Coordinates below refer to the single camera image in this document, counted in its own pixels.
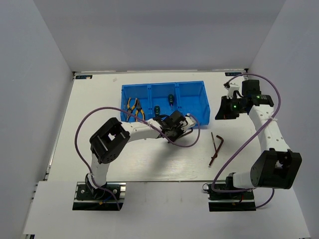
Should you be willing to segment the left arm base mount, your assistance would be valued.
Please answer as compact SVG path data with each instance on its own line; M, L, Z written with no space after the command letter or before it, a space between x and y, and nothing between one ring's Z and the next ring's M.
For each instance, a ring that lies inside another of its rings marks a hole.
M107 189L113 192L116 196L119 208L124 204L126 183L111 182L107 184ZM114 197L103 190L98 189L95 196L89 190L85 182L78 182L76 186L73 211L118 211L118 205Z

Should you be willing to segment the yellow black pliers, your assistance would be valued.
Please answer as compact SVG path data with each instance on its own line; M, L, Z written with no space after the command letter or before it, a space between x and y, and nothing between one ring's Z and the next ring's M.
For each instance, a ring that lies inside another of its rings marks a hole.
M145 120L145 113L144 110L141 106L140 100L138 98L136 98L135 100L135 117L136 117L136 121L138 121L137 118L140 118L142 120Z
M133 113L133 111L134 111L134 109L136 108L136 106L137 106L137 104L138 104L138 98L135 98L135 102L134 102L134 104L131 106L131 99L132 98L128 98L128 101L127 101L127 112L129 113L128 115L127 115L127 118L126 118L126 122L128 122L129 121L129 119L130 119L130 115Z

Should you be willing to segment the green stubby screwdriver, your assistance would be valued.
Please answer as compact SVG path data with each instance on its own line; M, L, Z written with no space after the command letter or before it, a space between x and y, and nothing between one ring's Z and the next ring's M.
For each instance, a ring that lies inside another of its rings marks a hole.
M158 117L160 115L160 106L159 105L154 106L154 114L156 117Z
M171 110L172 110L173 105L174 105L174 95L173 94L168 95L168 102L169 102L169 105L170 105Z

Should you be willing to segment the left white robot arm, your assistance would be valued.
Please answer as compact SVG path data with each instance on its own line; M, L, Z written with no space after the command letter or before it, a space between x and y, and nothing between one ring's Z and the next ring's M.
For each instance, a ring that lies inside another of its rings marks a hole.
M86 176L86 188L94 199L100 199L113 191L107 186L106 175L110 163L124 149L125 145L140 139L157 139L166 137L175 142L188 129L196 125L190 114L182 115L175 111L170 116L157 116L145 122L120 122L117 118L109 119L90 138L92 153L91 172Z

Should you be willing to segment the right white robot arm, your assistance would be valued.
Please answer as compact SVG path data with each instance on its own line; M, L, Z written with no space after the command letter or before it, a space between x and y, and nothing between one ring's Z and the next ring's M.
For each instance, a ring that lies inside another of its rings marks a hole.
M241 86L227 82L227 95L221 98L216 120L234 120L247 114L255 126L261 155L251 168L231 173L225 186L226 195L238 198L243 190L254 188L290 189L300 168L302 157L285 142L275 120L277 110L269 95L263 95L259 80L246 80Z

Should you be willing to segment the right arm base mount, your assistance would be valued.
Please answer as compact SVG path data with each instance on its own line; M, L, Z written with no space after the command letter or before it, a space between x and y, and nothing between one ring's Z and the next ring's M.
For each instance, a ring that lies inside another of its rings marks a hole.
M211 189L211 183L203 184L202 190L208 194L210 212L246 212L256 210L253 192L217 193Z

